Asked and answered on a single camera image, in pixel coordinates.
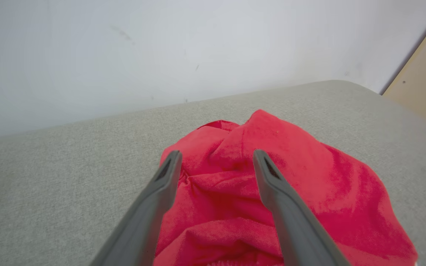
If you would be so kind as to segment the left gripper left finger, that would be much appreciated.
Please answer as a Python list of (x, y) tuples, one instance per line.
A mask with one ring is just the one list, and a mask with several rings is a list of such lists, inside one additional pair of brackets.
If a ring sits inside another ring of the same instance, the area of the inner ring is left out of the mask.
[(164, 214), (176, 197), (182, 153), (173, 150), (89, 266), (153, 266)]

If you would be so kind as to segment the red white-striped shorts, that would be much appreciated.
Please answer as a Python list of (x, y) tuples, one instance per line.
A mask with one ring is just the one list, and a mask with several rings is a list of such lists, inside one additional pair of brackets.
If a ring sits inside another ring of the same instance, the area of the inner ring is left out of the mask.
[(417, 251), (378, 175), (365, 163), (263, 110), (218, 120), (166, 148), (183, 155), (153, 266), (284, 266), (253, 167), (264, 150), (353, 266), (415, 266)]

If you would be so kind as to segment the grey fabric sofa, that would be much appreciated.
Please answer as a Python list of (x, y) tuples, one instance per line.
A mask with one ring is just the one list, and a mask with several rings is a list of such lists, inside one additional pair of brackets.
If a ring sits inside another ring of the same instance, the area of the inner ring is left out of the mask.
[(86, 266), (158, 168), (215, 120), (262, 109), (369, 165), (426, 266), (426, 120), (323, 81), (152, 108), (0, 138), (0, 266)]

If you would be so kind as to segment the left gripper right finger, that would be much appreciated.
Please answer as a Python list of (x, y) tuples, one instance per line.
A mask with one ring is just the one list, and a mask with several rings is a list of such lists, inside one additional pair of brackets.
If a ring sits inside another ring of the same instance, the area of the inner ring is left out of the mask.
[(255, 150), (253, 164), (261, 201), (273, 215), (284, 266), (351, 266), (269, 155)]

